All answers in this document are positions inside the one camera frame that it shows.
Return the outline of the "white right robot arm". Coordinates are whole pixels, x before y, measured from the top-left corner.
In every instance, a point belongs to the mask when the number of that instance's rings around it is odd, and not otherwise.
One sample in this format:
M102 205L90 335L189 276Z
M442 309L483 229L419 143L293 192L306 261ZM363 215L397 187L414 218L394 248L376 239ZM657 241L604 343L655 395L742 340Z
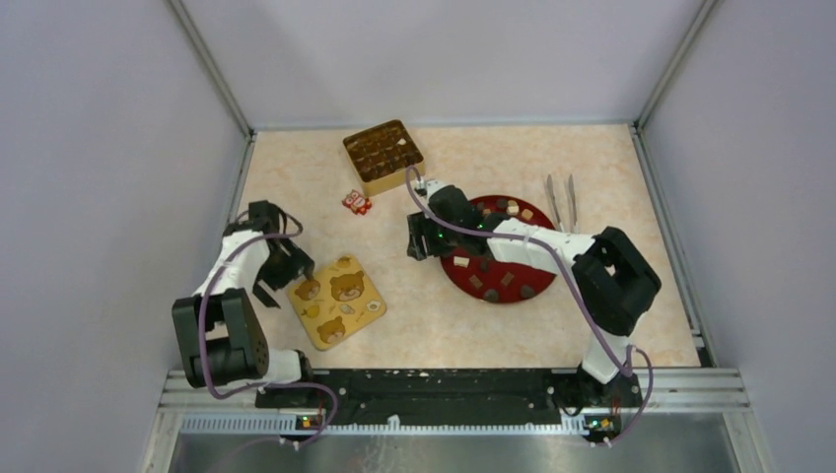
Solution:
M518 264L564 278L592 340L581 362L581 398L603 406L632 374L630 338L662 282L626 234L568 234L502 213L482 214L456 186L420 179L408 192L418 212L407 218L409 257L422 261L462 250L473 257Z

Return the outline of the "red round tray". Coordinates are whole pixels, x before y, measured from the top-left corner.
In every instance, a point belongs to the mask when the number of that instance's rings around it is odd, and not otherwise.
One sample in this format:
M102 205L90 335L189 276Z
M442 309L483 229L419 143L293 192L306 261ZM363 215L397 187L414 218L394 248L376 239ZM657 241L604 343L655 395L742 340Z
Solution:
M513 204L514 217L524 223L549 230L555 225L549 216L533 204L508 195L484 195L470 199L481 212L506 213ZM467 257L466 268L453 265L455 256ZM461 248L440 258L448 279L469 296L490 304L514 304L541 294L555 280L553 273L537 270L517 263L503 263L469 255Z

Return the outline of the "silver metal tongs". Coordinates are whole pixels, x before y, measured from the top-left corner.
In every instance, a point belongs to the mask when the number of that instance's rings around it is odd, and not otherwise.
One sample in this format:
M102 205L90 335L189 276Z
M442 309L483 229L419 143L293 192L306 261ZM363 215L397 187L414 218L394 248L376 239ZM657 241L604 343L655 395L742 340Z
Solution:
M546 175L544 186L557 228L564 233L579 234L581 228L574 176L569 174L562 182L561 198L558 197L558 179L553 174Z

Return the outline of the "gold bear tin lid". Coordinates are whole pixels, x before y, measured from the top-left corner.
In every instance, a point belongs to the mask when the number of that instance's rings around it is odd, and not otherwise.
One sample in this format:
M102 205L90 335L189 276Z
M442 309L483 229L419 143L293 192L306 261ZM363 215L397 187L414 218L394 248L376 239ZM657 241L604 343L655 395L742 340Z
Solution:
M287 289L289 302L316 349L327 351L385 315L387 305L352 254L324 265Z

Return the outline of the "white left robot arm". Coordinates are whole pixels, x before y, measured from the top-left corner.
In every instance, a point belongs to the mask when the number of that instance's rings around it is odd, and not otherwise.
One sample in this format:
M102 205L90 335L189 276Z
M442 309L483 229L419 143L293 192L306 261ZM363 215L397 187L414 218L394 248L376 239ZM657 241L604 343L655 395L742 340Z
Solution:
M218 387L268 375L271 350L252 301L277 308L274 292L313 279L314 261L293 242L301 232L298 219L267 200L249 203L227 224L207 278L172 307L181 363L191 387Z

